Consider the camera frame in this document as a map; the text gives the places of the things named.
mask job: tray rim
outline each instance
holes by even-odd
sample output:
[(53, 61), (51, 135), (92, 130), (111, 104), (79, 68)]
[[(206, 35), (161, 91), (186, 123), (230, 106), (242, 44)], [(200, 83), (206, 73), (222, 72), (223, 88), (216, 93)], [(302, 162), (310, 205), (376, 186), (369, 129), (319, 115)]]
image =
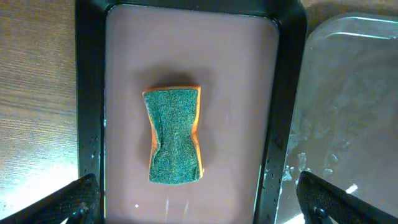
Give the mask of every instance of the tray rim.
[[(307, 34), (307, 15), (302, 4), (297, 0), (75, 1), (78, 171), (79, 177), (93, 173), (99, 180), (101, 201), (94, 214), (95, 223), (105, 222), (105, 25), (109, 11), (118, 4), (266, 17), (276, 24), (277, 60), (253, 216), (253, 223), (274, 223)], [(91, 155), (96, 153), (99, 160), (93, 162)], [(260, 178), (268, 172), (272, 175)]]

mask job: wood grain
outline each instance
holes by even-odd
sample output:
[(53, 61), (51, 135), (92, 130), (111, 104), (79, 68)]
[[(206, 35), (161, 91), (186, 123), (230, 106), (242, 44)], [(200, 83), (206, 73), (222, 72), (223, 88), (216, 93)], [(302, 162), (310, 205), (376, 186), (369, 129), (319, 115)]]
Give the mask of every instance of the wood grain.
[[(0, 219), (77, 178), (74, 2), (0, 2)], [(309, 30), (396, 0), (303, 0)]]

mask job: liquid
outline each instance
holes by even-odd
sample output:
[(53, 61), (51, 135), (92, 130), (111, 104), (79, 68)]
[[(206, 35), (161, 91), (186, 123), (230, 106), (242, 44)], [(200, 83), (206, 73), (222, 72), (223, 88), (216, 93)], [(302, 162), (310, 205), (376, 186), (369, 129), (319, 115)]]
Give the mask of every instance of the liquid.
[[(251, 223), (278, 32), (263, 18), (118, 6), (106, 23), (106, 220)], [(201, 86), (198, 182), (148, 182), (142, 92)]]

